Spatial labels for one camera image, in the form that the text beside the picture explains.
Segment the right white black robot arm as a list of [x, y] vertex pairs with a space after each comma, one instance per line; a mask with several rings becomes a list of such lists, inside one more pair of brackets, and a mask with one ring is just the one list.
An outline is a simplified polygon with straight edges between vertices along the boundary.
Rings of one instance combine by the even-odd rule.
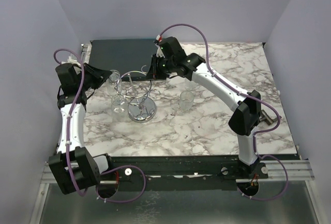
[[173, 73], [205, 87], [233, 112], [229, 126], [237, 134], [239, 145], [238, 173], [250, 178], [257, 172], [258, 156], [253, 133], [260, 122], [261, 95], [256, 90], [247, 92], [217, 75], [208, 68], [206, 60], [196, 53], [187, 55], [175, 37], [157, 37], [158, 50], [152, 56], [146, 75], [148, 80], [165, 80]]

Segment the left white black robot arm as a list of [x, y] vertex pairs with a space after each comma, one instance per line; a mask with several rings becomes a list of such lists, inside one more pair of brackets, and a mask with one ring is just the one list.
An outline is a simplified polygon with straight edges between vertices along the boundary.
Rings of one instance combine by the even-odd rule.
[[49, 168], [65, 195], [86, 190], [109, 180], [115, 168], [108, 154], [93, 157], [84, 145], [84, 120], [88, 96], [86, 91], [98, 89], [112, 74], [83, 64], [64, 63], [55, 68], [60, 81], [57, 106], [62, 116], [62, 130], [56, 153], [49, 157]]

